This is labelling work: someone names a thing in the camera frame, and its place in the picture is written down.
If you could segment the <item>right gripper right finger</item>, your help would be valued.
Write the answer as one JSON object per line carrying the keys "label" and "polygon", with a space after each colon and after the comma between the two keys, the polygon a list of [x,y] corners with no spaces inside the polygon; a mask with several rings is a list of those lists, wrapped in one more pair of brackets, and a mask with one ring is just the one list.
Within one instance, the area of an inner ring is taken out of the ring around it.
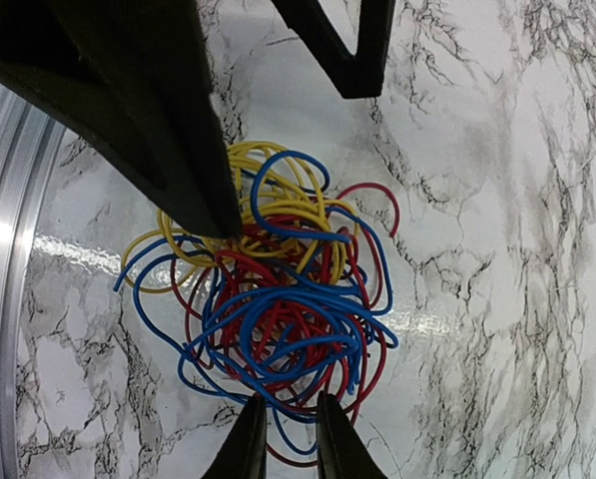
{"label": "right gripper right finger", "polygon": [[317,398],[316,445],[321,479],[386,479],[329,393],[321,392]]}

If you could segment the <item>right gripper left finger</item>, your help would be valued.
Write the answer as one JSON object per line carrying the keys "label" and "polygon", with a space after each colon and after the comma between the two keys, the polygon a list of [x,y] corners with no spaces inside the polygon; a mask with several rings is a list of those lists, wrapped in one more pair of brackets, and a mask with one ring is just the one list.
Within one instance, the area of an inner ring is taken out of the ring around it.
{"label": "right gripper left finger", "polygon": [[212,477],[263,479],[266,472],[266,401],[251,396],[212,462]]}

